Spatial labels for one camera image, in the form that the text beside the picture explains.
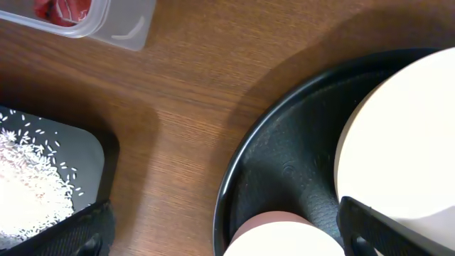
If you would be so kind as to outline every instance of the black plate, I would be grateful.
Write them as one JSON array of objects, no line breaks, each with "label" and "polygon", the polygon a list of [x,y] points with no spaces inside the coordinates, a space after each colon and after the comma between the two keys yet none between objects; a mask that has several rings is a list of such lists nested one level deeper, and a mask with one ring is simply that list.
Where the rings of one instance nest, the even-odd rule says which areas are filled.
[{"label": "black plate", "polygon": [[2,106],[0,114],[0,127],[15,131],[16,143],[27,133],[30,137],[27,143],[31,144],[34,138],[35,145],[43,145],[43,155],[51,154],[48,157],[55,159],[53,166],[58,167],[62,179],[66,181],[69,177],[70,184],[74,185],[75,189],[80,188],[79,191],[73,191],[75,213],[89,204],[109,198],[119,153],[115,136],[107,132],[93,134],[84,129]]},{"label": "black plate", "polygon": [[374,87],[436,51],[394,50],[351,60],[272,105],[245,135],[221,183],[213,220],[215,256],[223,255],[246,220],[271,210],[298,214],[343,245],[333,160],[344,124]]}]

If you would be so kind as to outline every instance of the plastic container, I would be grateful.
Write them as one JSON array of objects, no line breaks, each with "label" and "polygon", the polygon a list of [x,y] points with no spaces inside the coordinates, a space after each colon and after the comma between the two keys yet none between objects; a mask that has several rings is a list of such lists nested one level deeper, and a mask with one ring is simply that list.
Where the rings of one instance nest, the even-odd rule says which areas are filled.
[{"label": "plastic container", "polygon": [[156,0],[92,0],[86,17],[65,27],[39,18],[34,0],[0,0],[0,19],[69,38],[89,36],[129,50],[141,50],[155,3]]}]

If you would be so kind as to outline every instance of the pile of rice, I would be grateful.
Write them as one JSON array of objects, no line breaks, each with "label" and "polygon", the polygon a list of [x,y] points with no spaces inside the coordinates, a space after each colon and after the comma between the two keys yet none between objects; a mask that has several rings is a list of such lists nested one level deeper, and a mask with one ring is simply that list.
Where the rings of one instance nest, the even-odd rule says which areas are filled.
[{"label": "pile of rice", "polygon": [[0,133],[0,249],[10,248],[71,216],[72,185],[64,182],[43,146]]}]

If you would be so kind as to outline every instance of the wood grain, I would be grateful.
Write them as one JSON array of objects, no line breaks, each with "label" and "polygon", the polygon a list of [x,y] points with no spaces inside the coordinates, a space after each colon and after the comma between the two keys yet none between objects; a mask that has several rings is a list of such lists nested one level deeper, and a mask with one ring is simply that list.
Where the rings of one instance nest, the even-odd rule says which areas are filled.
[{"label": "wood grain", "polygon": [[298,81],[382,50],[455,45],[455,2],[158,0],[140,52],[0,21],[0,103],[111,129],[111,255],[211,255],[218,185]]}]

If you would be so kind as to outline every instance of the red object in container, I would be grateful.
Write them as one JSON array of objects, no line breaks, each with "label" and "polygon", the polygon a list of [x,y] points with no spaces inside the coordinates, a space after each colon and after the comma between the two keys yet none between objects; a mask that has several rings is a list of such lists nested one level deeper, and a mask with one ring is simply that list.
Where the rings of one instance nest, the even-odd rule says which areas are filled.
[{"label": "red object in container", "polygon": [[52,24],[70,27],[88,14],[92,0],[35,0],[35,15]]}]

